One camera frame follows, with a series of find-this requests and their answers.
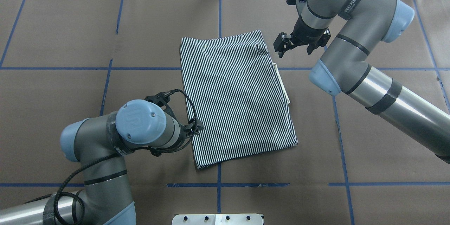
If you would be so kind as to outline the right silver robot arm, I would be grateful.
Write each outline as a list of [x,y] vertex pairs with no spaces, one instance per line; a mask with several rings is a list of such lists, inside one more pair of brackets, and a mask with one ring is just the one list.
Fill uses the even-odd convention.
[[347,94],[449,163],[449,115],[367,62],[379,42],[391,43],[415,11],[401,0],[286,0],[297,9],[292,33],[281,32],[279,57],[298,46],[327,47],[309,80],[329,95]]

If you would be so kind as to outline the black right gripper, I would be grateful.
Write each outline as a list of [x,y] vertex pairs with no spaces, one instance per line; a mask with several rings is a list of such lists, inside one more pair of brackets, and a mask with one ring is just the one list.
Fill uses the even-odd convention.
[[325,47],[331,38],[328,28],[311,28],[302,20],[302,9],[307,6],[307,2],[308,0],[286,0],[288,5],[296,6],[298,19],[291,34],[281,32],[274,42],[274,50],[279,58],[283,58],[286,51],[304,45],[308,46],[307,53],[311,55],[315,49]]

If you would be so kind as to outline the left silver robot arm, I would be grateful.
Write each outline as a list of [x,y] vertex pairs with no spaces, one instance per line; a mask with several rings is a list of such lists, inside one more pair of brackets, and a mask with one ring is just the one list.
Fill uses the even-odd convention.
[[80,163],[56,193],[1,210],[2,225],[135,225],[135,202],[124,157],[138,150],[153,156],[184,149],[204,129],[192,100],[187,124],[168,105],[178,89],[125,103],[118,111],[64,128],[60,145]]

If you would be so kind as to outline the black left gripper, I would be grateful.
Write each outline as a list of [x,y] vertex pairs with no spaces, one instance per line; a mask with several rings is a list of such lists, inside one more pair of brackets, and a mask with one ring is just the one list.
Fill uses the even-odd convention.
[[176,133],[173,134],[173,136],[176,137],[173,144],[166,143],[165,147],[163,146],[156,147],[154,144],[148,144],[147,147],[144,148],[145,150],[150,151],[151,154],[156,157],[159,157],[164,153],[174,153],[181,151],[191,143],[195,135],[199,135],[200,132],[205,128],[204,123],[202,123],[202,121],[198,118],[196,108],[192,100],[184,91],[181,91],[180,93],[184,95],[185,99],[190,105],[190,108],[193,112],[193,118],[191,118],[188,121],[187,125],[183,125],[178,122],[175,113],[173,112],[172,108],[168,105],[168,103],[170,102],[170,96],[174,93],[176,92],[175,91],[160,92],[153,96],[147,96],[144,99],[150,103],[158,105],[160,108],[162,108],[162,110],[166,114],[171,116],[172,119],[174,120],[174,131],[178,130],[179,132],[178,134]]

